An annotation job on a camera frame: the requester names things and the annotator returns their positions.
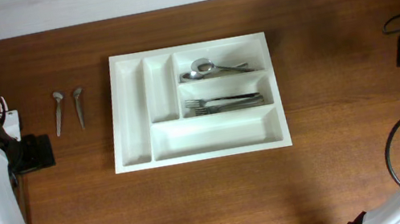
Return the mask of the metal fork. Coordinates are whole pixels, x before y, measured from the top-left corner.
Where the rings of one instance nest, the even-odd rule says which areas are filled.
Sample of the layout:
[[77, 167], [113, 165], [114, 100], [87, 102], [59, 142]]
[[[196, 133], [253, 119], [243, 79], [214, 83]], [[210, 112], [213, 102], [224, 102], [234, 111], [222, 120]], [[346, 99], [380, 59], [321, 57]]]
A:
[[228, 103], [228, 104], [219, 104], [219, 105], [214, 105], [214, 106], [209, 106], [209, 107], [204, 107], [204, 108], [196, 108], [194, 110], [194, 115], [195, 116], [205, 116], [205, 115], [210, 115], [210, 114], [215, 114], [215, 113], [220, 113], [220, 112], [229, 112], [230, 110], [234, 111], [234, 109], [258, 106], [258, 105], [263, 104], [264, 101], [265, 101], [265, 99], [263, 96], [257, 96], [257, 97], [247, 98], [244, 100], [238, 100], [236, 102]]
[[214, 101], [219, 101], [219, 100], [237, 100], [237, 99], [247, 99], [247, 98], [252, 98], [255, 96], [260, 96], [259, 92], [252, 92], [252, 93], [247, 93], [247, 94], [242, 94], [242, 95], [237, 95], [237, 96], [224, 96], [224, 97], [219, 97], [219, 98], [213, 98], [213, 99], [204, 99], [204, 100], [186, 100], [184, 102], [184, 106], [187, 108], [204, 108], [207, 106], [209, 102], [214, 102]]
[[214, 105], [214, 106], [209, 106], [207, 107], [209, 110], [210, 109], [220, 109], [220, 108], [229, 108], [229, 107], [234, 107], [234, 106], [239, 106], [239, 105], [244, 105], [244, 104], [253, 104], [253, 103], [258, 103], [258, 102], [263, 102], [265, 101], [264, 96], [252, 96], [252, 97], [247, 97], [243, 98], [242, 100], [236, 100], [233, 102], [228, 102], [226, 104], [219, 104], [219, 105]]

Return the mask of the metal spoon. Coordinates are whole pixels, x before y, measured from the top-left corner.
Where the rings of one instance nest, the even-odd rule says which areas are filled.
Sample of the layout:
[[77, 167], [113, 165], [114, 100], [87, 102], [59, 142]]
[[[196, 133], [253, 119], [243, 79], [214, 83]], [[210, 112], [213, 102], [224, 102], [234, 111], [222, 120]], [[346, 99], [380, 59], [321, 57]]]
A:
[[237, 67], [226, 67], [225, 69], [224, 68], [221, 68], [221, 69], [216, 68], [216, 69], [214, 69], [214, 71], [207, 71], [205, 73], [201, 73], [199, 71], [197, 71], [197, 72], [190, 71], [190, 72], [185, 72], [185, 73], [182, 73], [181, 75], [179, 75], [179, 77], [180, 77], [179, 81], [182, 83], [188, 83], [188, 82], [193, 82], [195, 80], [198, 81], [198, 80], [203, 80], [203, 79], [207, 79], [207, 78], [212, 78], [213, 76], [219, 75], [222, 72], [231, 72], [231, 71], [238, 72], [238, 73], [241, 73], [241, 72], [246, 73], [246, 72], [253, 71], [253, 69], [246, 67], [246, 64], [243, 63], [242, 65], [237, 66]]
[[251, 72], [255, 71], [253, 68], [248, 68], [248, 67], [227, 67], [227, 66], [222, 66], [222, 65], [216, 65], [213, 63], [208, 58], [200, 58], [196, 59], [195, 61], [192, 62], [190, 65], [191, 69], [195, 72], [198, 72], [200, 74], [206, 75], [208, 73], [211, 73], [213, 71], [237, 71], [237, 72]]

